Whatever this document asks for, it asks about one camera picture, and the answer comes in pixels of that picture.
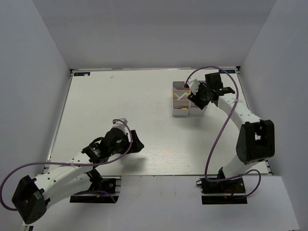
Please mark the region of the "pale yellow white marker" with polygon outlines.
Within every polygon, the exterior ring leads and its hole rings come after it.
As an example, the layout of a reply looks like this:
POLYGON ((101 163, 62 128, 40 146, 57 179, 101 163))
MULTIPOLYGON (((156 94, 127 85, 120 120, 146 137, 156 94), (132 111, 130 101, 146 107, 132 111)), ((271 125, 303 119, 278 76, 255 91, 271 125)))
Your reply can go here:
POLYGON ((177 100, 188 100, 189 93, 183 93, 181 96, 177 98, 177 100))

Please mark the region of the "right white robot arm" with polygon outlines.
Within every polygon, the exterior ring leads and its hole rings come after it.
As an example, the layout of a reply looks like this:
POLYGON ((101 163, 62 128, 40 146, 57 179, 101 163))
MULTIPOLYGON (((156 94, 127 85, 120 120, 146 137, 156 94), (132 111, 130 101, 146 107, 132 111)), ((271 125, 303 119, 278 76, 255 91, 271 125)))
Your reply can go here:
POLYGON ((232 89, 223 86, 219 72, 206 74, 204 81, 188 78, 184 86, 190 90, 188 99, 198 108, 204 109, 209 103, 213 103, 227 115, 210 150, 210 156, 229 121, 239 130, 234 158, 219 170, 216 179, 205 177, 208 182, 217 182, 221 191, 228 192, 235 186, 234 180, 253 172, 253 166, 274 156, 274 123, 253 114, 240 101, 237 87, 232 89))

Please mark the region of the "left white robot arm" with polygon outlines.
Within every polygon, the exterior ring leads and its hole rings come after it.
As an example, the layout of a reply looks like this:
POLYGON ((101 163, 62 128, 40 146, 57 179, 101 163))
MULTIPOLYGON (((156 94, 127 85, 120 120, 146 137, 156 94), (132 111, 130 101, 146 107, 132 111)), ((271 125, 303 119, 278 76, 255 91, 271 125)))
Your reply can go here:
POLYGON ((144 148, 135 130, 132 141, 123 128, 111 128, 104 137, 94 139, 67 166, 20 179, 12 203, 27 225, 39 220, 52 205, 79 192, 97 192, 102 177, 95 164, 106 163, 115 154, 138 153, 144 148))

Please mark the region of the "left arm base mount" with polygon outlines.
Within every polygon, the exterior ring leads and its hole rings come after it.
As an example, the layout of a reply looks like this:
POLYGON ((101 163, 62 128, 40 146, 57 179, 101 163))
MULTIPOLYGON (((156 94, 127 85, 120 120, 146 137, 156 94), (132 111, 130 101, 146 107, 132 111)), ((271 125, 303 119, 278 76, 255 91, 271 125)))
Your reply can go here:
POLYGON ((93 169, 86 175, 90 178, 90 186, 82 193, 70 197, 70 203, 115 204, 120 196, 121 178, 104 177, 93 169))

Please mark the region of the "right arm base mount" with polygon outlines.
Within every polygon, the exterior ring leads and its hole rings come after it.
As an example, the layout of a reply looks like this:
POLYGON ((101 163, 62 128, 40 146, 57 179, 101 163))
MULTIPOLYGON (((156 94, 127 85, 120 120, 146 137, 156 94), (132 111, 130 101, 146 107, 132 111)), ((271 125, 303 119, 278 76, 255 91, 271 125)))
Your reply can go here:
POLYGON ((205 178, 196 181, 201 188, 203 205, 247 204, 246 190, 242 178, 222 182, 209 182, 205 178))

